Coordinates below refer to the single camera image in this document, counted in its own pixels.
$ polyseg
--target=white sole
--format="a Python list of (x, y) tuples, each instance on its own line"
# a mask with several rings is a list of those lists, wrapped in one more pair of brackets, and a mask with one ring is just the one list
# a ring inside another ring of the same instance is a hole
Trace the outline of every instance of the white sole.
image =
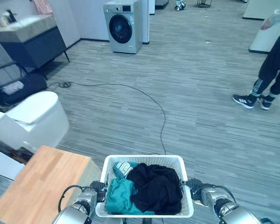
[(238, 103), (238, 104), (241, 104), (242, 106), (244, 106), (245, 108), (247, 108), (247, 109), (253, 109), (254, 108), (254, 106), (248, 106), (248, 105), (246, 105), (246, 104), (244, 104), (244, 103), (242, 103), (242, 102), (239, 102), (239, 101), (237, 101), (235, 98), (233, 98), (232, 97), (232, 99), (234, 100), (234, 102), (236, 102), (236, 103)]
[(263, 109), (263, 110), (265, 110), (265, 111), (267, 111), (267, 110), (269, 110), (269, 109), (270, 109), (269, 107), (265, 107), (265, 106), (263, 106), (263, 104), (262, 104), (262, 102), (261, 102), (261, 100), (260, 100), (259, 98), (257, 98), (257, 101), (259, 102), (259, 104), (260, 104), (260, 108), (261, 108), (261, 109)]

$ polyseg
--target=sink vanity cabinet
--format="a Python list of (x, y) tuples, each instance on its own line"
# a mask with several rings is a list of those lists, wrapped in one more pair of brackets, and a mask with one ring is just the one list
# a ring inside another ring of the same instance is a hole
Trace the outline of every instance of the sink vanity cabinet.
[(10, 57), (24, 67), (40, 68), (62, 53), (67, 57), (52, 15), (30, 16), (0, 28), (0, 43)]

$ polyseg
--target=wooden tabletop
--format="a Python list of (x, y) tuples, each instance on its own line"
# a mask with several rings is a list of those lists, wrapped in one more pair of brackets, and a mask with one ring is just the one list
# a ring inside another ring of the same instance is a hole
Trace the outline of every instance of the wooden tabletop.
[[(0, 199), (0, 221), (6, 224), (50, 224), (65, 188), (89, 186), (101, 171), (90, 157), (42, 146)], [(70, 189), (62, 208), (79, 189)]]

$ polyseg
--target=black sneaker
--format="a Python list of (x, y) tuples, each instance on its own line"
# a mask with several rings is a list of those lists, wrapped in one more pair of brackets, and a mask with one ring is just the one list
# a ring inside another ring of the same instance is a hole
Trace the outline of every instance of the black sneaker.
[(260, 108), (263, 110), (270, 109), (270, 106), (272, 105), (272, 102), (267, 101), (264, 95), (260, 95), (257, 101), (260, 104)]
[(240, 96), (240, 95), (233, 95), (232, 99), (237, 102), (238, 104), (243, 105), (247, 109), (254, 108), (254, 104), (252, 101), (248, 100), (248, 96)]

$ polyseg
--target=white plastic basket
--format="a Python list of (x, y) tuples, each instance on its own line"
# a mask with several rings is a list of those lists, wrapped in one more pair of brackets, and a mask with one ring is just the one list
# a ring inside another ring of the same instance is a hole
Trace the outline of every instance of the white plastic basket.
[[(113, 165), (116, 162), (137, 162), (145, 163), (147, 165), (157, 164), (173, 168), (180, 180), (187, 181), (187, 172), (182, 157), (178, 155), (109, 155), (106, 157), (104, 167), (101, 175), (101, 182), (109, 182), (115, 178)], [(182, 210), (176, 215), (113, 215), (106, 211), (105, 202), (98, 203), (95, 211), (99, 217), (112, 217), (112, 218), (189, 218), (193, 215), (193, 203), (191, 199), (190, 189), (187, 186), (182, 187)]]

